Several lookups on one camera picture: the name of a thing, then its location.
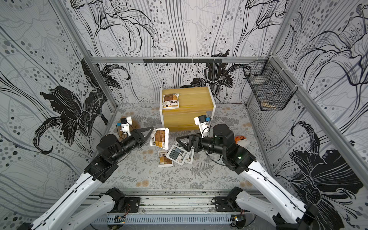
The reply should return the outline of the brown coffee bag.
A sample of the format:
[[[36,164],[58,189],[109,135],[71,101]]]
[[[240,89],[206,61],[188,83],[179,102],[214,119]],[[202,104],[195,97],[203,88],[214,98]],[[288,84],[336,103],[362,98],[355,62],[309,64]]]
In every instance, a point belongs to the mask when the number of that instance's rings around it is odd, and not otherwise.
[[[162,107],[164,110],[178,109],[180,94],[165,94],[163,96]]]
[[[159,168],[173,167],[173,161],[166,157],[168,151],[160,151],[158,152],[159,156]]]
[[[150,145],[162,148],[164,150],[169,149],[169,129],[168,128],[155,128],[150,136]]]

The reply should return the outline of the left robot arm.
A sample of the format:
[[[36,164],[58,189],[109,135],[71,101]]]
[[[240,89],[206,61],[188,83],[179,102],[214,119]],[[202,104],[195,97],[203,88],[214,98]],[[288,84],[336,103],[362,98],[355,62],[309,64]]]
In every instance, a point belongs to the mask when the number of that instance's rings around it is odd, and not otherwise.
[[[102,215],[129,210],[125,195],[117,188],[109,189],[101,198],[76,213],[80,205],[118,168],[118,163],[149,140],[154,128],[134,129],[122,141],[113,134],[105,135],[97,145],[98,155],[89,163],[72,187],[44,214],[19,230],[82,230]]]

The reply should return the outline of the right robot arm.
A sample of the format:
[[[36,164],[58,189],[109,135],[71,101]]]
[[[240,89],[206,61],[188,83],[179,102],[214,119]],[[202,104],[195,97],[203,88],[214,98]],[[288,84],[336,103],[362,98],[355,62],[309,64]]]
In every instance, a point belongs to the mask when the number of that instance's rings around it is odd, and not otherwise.
[[[222,165],[249,181],[267,200],[261,200],[235,187],[227,195],[229,208],[252,212],[278,230],[310,230],[319,213],[315,205],[306,205],[284,189],[259,163],[253,154],[235,141],[225,124],[212,128],[211,137],[191,134],[176,141],[186,150],[202,150],[221,156]]]

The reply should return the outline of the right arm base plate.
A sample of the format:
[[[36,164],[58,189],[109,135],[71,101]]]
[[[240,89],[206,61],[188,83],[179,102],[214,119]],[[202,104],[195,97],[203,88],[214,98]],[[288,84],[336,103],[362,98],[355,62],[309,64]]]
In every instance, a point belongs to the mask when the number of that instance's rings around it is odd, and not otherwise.
[[[212,199],[217,212],[241,212],[242,209],[237,205],[236,199],[233,197],[216,196]]]

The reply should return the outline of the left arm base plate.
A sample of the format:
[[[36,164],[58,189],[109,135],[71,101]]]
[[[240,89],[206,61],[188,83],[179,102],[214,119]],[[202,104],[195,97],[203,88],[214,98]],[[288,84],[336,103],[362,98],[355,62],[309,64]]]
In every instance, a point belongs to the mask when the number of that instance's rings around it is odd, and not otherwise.
[[[140,201],[140,197],[119,198],[110,213],[138,213]]]

